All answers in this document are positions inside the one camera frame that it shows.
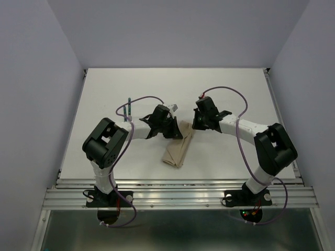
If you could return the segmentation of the beige cloth napkin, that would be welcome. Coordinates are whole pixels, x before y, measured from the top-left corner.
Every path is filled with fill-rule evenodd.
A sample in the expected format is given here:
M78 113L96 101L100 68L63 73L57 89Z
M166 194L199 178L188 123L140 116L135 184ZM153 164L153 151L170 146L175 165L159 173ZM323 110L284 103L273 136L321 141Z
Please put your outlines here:
M163 163L175 168L183 166L188 148L195 134L195 130L189 122L181 121L178 126L183 138L170 141L161 159Z

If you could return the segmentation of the silver fork teal handle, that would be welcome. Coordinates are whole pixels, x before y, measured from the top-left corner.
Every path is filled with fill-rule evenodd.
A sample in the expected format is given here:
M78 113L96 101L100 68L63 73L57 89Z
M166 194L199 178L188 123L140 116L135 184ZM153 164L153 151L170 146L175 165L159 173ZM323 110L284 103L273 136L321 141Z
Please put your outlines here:
M127 111L127 107L123 106L123 112L124 112L124 122L128 121L128 111Z

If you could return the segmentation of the silver knife teal handle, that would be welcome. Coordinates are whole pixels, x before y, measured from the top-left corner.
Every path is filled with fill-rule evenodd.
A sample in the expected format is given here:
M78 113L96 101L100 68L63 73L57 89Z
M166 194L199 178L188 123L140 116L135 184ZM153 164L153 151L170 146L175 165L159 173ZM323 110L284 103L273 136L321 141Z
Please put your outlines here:
M132 117L131 117L131 98L128 98L128 121L132 121Z

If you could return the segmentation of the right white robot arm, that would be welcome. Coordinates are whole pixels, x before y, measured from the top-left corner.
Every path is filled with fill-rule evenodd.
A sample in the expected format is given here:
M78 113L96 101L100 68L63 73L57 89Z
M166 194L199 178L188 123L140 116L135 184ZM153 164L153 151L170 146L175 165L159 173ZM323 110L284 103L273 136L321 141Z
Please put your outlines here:
M282 169L289 166L298 157L296 148L281 124L257 124L241 119L240 116L235 116L230 111L220 112L208 96L199 99L196 105L194 130L211 129L235 136L241 151L242 140L255 146L259 166L255 171L248 169L251 178L241 190L243 202L253 204L257 201L260 192L270 185Z

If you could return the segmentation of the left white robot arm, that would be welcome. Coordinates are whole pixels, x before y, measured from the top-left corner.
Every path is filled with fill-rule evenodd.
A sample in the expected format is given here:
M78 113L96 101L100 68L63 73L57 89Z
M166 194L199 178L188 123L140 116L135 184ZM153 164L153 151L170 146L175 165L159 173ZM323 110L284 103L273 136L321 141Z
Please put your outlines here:
M125 142L150 139L163 134L166 139L182 139L174 112L176 104L157 105L153 113L130 122L115 123L103 118L85 140L82 150L91 162L95 175L98 199L105 206L116 202L116 187L113 169L120 159Z

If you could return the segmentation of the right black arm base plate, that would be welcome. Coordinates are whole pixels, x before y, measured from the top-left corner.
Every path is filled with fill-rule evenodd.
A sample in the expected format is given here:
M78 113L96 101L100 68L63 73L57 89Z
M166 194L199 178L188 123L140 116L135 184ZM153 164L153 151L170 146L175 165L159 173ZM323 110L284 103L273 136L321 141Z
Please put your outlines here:
M226 190L221 204L228 208L233 207L253 207L253 206L271 206L272 199L270 192L265 189L258 194L253 194L246 190Z

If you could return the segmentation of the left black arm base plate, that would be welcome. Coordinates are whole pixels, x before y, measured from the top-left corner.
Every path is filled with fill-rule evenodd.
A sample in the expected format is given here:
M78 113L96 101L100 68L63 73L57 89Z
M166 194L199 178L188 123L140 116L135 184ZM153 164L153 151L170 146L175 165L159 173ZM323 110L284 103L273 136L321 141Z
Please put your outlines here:
M86 198L87 208L130 208L131 205L123 200L114 191L110 194L102 193L98 190L84 190L83 196Z

